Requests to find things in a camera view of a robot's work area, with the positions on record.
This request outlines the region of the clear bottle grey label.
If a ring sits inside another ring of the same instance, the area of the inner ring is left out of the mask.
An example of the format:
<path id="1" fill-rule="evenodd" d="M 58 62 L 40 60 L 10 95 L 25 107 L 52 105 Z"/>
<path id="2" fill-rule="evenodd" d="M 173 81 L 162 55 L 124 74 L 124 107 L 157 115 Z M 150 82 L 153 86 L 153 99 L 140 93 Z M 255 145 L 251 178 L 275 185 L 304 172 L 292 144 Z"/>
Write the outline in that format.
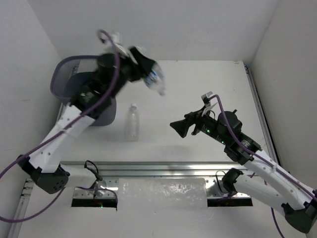
<path id="1" fill-rule="evenodd" d="M 159 95 L 165 95 L 165 77 L 161 67 L 155 63 L 150 73 L 144 78 L 145 85 L 154 91 L 157 91 Z"/>

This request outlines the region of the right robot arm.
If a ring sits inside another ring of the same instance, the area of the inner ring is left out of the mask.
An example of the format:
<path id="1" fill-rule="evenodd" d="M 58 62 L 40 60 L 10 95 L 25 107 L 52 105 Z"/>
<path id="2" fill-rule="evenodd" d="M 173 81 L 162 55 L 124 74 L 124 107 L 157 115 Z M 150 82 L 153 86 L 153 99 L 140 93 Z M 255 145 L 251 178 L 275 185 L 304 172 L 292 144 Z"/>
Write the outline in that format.
<path id="1" fill-rule="evenodd" d="M 199 132 L 224 145 L 225 154 L 234 162 L 253 171 L 267 185 L 253 181 L 241 170 L 232 168 L 222 177 L 229 193 L 248 194 L 279 212 L 296 230 L 308 234 L 317 220 L 317 192 L 285 171 L 252 138 L 245 135 L 235 112 L 225 111 L 213 119 L 203 110 L 190 112 L 170 126 L 182 137 L 194 126 Z"/>

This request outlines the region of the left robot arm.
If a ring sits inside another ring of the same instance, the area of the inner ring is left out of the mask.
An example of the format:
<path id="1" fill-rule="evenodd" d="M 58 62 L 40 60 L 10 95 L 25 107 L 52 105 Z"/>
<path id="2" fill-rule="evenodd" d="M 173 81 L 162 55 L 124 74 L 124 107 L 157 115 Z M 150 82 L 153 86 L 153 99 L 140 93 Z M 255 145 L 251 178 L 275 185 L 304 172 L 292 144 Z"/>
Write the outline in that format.
<path id="1" fill-rule="evenodd" d="M 55 194 L 65 187 L 92 189 L 102 183 L 103 178 L 96 170 L 65 166 L 61 161 L 77 137 L 112 107 L 127 82 L 143 80 L 149 86 L 155 77 L 162 79 L 157 61 L 136 47 L 128 51 L 80 56 L 92 69 L 71 76 L 79 86 L 60 119 L 37 148 L 17 158 L 20 168 L 46 193 Z"/>

